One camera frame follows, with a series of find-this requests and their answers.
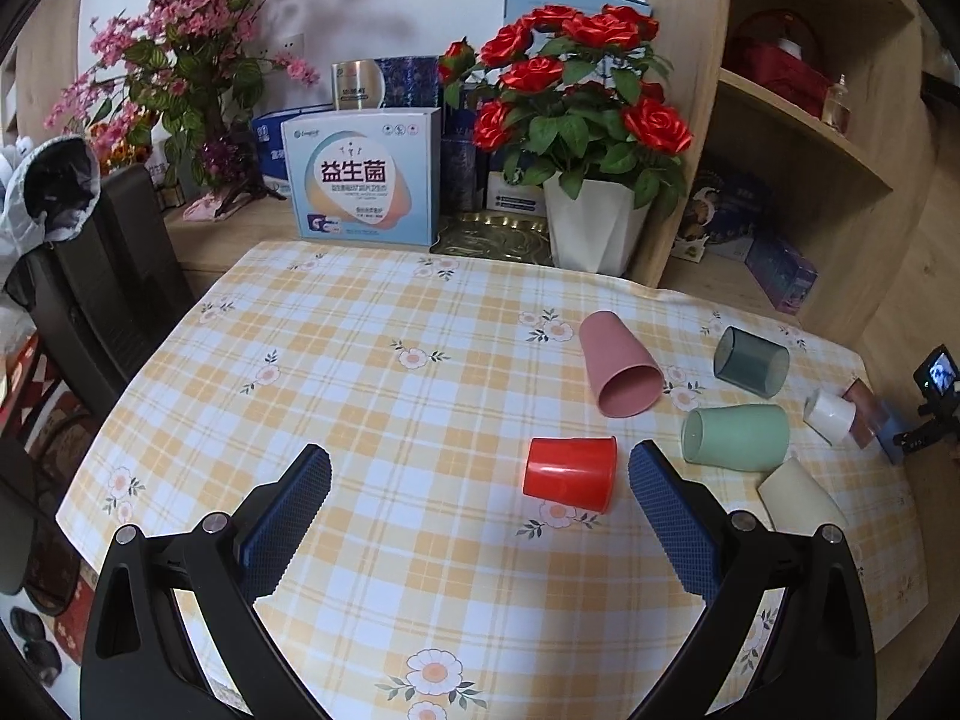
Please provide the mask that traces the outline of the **small perfume bottle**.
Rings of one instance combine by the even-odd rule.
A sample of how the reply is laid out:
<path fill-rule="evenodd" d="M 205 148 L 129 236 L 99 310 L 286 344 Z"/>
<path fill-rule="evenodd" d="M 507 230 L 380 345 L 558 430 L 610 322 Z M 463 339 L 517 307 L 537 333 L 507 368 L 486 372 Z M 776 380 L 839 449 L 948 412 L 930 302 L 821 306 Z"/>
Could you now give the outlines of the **small perfume bottle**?
<path fill-rule="evenodd" d="M 838 80 L 827 89 L 823 99 L 820 120 L 839 135 L 846 135 L 850 130 L 851 108 L 850 88 L 846 83 L 846 75 L 841 73 Z"/>

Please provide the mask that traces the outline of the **white jacket on chair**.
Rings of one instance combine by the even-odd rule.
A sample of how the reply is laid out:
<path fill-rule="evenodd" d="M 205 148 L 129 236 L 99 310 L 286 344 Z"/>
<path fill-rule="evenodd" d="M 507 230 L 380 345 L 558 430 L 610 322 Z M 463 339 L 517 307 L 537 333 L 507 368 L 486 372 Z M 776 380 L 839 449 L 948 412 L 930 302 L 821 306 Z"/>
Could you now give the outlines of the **white jacket on chair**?
<path fill-rule="evenodd" d="M 99 160 L 88 138 L 60 135 L 29 153 L 3 146 L 2 283 L 41 245 L 78 238 L 99 197 Z"/>

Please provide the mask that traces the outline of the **green plastic cup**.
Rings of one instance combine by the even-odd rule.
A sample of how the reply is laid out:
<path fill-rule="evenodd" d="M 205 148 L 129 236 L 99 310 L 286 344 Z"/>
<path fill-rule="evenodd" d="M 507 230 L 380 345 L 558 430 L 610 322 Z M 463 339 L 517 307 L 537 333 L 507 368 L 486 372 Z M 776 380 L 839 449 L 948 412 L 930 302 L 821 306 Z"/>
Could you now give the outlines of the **green plastic cup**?
<path fill-rule="evenodd" d="M 788 453 L 791 427 L 781 406 L 765 403 L 697 408 L 680 433 L 686 463 L 739 473 L 768 473 Z"/>

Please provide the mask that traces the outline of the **blue white carton left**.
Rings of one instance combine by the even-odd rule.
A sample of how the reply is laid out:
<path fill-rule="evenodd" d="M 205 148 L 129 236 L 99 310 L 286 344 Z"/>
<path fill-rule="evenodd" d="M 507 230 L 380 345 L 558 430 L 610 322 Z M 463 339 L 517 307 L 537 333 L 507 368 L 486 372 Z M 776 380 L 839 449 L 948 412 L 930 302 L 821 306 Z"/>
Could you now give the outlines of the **blue white carton left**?
<path fill-rule="evenodd" d="M 329 112 L 332 109 L 334 109 L 334 106 L 331 104 L 288 107 L 288 109 L 274 110 L 274 112 L 267 112 L 267 114 L 252 119 L 252 135 L 254 135 L 257 161 L 259 161 L 263 183 L 270 190 L 278 193 L 280 197 L 288 199 L 291 195 L 281 126 L 286 121 L 291 121 L 291 119 L 296 119 L 301 115 L 322 114 L 322 112 Z"/>

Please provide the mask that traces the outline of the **red plastic cup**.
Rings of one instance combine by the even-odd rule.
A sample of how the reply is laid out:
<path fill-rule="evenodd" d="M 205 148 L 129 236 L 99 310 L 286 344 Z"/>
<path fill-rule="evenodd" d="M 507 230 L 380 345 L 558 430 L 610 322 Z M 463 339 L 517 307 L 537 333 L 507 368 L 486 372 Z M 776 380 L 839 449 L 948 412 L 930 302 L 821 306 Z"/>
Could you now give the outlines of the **red plastic cup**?
<path fill-rule="evenodd" d="M 615 437 L 534 437 L 527 450 L 523 493 L 596 514 L 613 497 L 619 447 Z"/>

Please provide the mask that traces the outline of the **small white cup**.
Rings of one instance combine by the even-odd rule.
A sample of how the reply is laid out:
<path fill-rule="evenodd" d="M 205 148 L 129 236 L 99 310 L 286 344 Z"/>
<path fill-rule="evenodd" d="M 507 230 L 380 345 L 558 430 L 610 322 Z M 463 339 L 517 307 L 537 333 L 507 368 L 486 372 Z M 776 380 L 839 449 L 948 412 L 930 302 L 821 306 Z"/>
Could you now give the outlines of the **small white cup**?
<path fill-rule="evenodd" d="M 856 419 L 856 405 L 832 392 L 817 388 L 804 403 L 804 422 L 836 447 L 850 433 Z"/>

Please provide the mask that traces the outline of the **probiotic box light blue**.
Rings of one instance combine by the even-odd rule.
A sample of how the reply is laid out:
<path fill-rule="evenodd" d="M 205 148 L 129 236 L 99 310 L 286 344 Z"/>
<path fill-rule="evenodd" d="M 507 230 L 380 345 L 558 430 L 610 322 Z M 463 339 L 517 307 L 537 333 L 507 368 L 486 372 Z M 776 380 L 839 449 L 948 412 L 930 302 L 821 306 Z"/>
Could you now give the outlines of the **probiotic box light blue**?
<path fill-rule="evenodd" d="M 441 110 L 327 110 L 281 126 L 299 235 L 428 249 L 438 238 Z"/>

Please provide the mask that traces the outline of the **wooden shelf unit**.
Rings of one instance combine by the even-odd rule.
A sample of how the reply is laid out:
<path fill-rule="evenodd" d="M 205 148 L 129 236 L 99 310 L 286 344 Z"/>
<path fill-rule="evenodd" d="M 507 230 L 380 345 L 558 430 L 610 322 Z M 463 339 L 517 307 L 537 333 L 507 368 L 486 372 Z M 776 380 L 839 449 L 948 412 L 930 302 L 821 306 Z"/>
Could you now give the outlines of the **wooden shelf unit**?
<path fill-rule="evenodd" d="M 717 154 L 775 194 L 779 232 L 818 270 L 800 327 L 856 346 L 895 283 L 928 198 L 934 121 L 921 99 L 916 0 L 649 0 L 667 91 L 695 133 L 686 159 Z M 853 110 L 838 133 L 732 65 L 737 29 L 786 11 L 814 38 Z"/>

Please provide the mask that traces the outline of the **beige plastic cup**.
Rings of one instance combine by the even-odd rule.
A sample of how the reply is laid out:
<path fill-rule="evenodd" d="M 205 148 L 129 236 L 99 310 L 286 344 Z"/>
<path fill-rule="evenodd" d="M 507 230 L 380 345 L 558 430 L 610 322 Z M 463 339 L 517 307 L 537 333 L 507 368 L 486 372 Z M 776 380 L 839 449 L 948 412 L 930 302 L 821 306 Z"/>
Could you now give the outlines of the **beige plastic cup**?
<path fill-rule="evenodd" d="M 758 486 L 777 532 L 813 535 L 822 525 L 848 528 L 848 520 L 820 483 L 795 458 L 786 458 Z"/>

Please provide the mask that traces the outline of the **pink plastic cup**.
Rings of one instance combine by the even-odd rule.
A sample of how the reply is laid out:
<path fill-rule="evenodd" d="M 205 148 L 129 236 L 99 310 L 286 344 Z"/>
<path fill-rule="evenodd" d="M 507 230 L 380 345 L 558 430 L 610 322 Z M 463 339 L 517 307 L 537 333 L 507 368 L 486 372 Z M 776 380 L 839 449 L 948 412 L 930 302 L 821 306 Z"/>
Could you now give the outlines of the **pink plastic cup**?
<path fill-rule="evenodd" d="M 626 419 L 651 410 L 664 388 L 664 374 L 646 346 L 610 310 L 579 325 L 587 382 L 602 415 Z"/>

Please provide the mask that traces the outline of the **dark teal transparent cup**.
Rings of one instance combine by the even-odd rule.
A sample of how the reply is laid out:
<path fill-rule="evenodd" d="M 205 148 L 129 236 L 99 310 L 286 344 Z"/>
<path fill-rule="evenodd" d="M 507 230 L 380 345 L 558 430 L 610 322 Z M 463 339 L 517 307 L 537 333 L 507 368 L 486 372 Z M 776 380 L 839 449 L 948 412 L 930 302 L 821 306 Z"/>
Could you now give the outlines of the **dark teal transparent cup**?
<path fill-rule="evenodd" d="M 791 355 L 781 344 L 727 327 L 715 349 L 713 374 L 721 382 L 771 400 L 786 382 L 789 362 Z"/>

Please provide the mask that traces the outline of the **red rose bouquet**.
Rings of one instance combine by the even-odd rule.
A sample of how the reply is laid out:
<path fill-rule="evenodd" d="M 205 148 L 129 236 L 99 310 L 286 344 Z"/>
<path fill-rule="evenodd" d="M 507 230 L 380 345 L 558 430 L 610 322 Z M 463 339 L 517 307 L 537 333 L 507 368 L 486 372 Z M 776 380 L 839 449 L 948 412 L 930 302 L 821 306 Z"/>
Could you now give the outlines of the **red rose bouquet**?
<path fill-rule="evenodd" d="M 628 188 L 644 208 L 686 193 L 693 133 L 665 99 L 672 62 L 654 49 L 661 25 L 628 5 L 596 15 L 542 5 L 482 47 L 466 39 L 438 57 L 444 98 L 477 107 L 472 143 L 503 158 L 512 185 L 556 179 L 576 200 L 589 181 Z"/>

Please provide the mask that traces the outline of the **pink blossom arrangement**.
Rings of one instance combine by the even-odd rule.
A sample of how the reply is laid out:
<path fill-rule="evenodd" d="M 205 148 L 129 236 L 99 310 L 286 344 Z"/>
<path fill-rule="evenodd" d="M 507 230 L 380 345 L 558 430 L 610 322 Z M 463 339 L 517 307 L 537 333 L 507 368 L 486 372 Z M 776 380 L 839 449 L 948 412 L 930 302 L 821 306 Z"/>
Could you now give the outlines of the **pink blossom arrangement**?
<path fill-rule="evenodd" d="M 256 150 L 241 143 L 270 73 L 304 86 L 317 71 L 290 49 L 252 54 L 268 0 L 146 0 L 139 15 L 112 16 L 93 29 L 91 68 L 60 93 L 49 130 L 85 132 L 107 160 L 167 132 L 167 162 L 189 161 L 199 184 L 249 188 Z"/>

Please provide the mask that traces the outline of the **brown transparent cup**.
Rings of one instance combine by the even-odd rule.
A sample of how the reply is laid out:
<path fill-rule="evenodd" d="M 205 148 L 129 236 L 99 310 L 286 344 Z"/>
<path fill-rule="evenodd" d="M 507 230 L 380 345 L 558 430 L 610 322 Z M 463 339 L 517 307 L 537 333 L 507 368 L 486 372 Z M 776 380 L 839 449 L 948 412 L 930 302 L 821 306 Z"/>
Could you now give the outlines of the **brown transparent cup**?
<path fill-rule="evenodd" d="M 890 413 L 871 387 L 861 379 L 854 379 L 841 398 L 854 406 L 850 434 L 859 449 L 866 449 L 889 422 Z"/>

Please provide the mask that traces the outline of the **yellow plaid floral tablecloth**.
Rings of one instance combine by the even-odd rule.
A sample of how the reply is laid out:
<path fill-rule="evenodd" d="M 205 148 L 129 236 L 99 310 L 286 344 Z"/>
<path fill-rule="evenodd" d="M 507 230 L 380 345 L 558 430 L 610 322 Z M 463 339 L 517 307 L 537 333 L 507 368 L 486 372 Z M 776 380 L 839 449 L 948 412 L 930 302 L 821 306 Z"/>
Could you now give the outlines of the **yellow plaid floral tablecloth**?
<path fill-rule="evenodd" d="M 602 415 L 579 325 L 617 314 L 664 374 L 651 410 Z M 57 520 L 91 566 L 117 528 L 179 533 L 232 511 L 302 447 L 334 483 L 278 590 L 257 606 L 338 718 L 622 718 L 701 605 L 626 486 L 605 514 L 523 493 L 534 437 L 651 439 L 737 405 L 721 333 L 786 346 L 778 403 L 800 461 L 848 520 L 872 632 L 928 601 L 905 472 L 823 442 L 805 399 L 861 358 L 770 317 L 615 278 L 415 252 L 266 242 L 190 310 L 94 439 Z"/>

